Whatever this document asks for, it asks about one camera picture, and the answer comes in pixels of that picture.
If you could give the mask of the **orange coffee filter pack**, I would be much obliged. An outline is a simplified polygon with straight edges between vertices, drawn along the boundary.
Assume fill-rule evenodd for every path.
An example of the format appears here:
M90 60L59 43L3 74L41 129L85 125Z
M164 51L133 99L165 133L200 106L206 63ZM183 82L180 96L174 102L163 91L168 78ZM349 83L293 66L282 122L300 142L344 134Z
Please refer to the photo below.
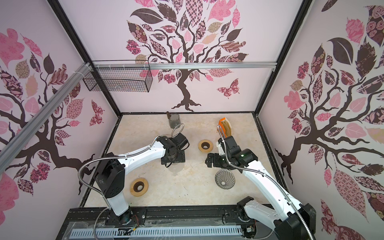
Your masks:
M227 118L222 118L219 120L218 132L223 138L227 138L232 135L232 126Z

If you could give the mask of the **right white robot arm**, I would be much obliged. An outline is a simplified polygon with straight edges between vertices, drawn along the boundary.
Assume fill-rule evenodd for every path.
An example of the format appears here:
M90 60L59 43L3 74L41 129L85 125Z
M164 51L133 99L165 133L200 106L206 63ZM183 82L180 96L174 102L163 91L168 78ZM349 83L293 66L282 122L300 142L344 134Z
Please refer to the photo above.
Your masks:
M289 194L265 169L249 149L242 150L230 136L217 142L219 153L209 153L209 168L238 170L246 176L269 201L271 207L253 198L238 202L243 221L256 220L270 228L279 240L313 240L316 232L316 211L310 204L302 204Z

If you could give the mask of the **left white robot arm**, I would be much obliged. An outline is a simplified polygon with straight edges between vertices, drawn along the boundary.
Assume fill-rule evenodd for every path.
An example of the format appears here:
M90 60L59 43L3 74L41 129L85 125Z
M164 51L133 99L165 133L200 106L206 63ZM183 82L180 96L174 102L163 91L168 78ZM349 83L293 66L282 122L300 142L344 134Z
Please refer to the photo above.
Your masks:
M185 162L185 150L190 146L189 141L177 141L168 137L160 137L153 144L136 151L113 155L108 154L106 164L100 164L95 181L100 188L105 202L115 214L119 223L126 225L134 215L125 199L125 177L133 170L156 159L167 168L171 164Z

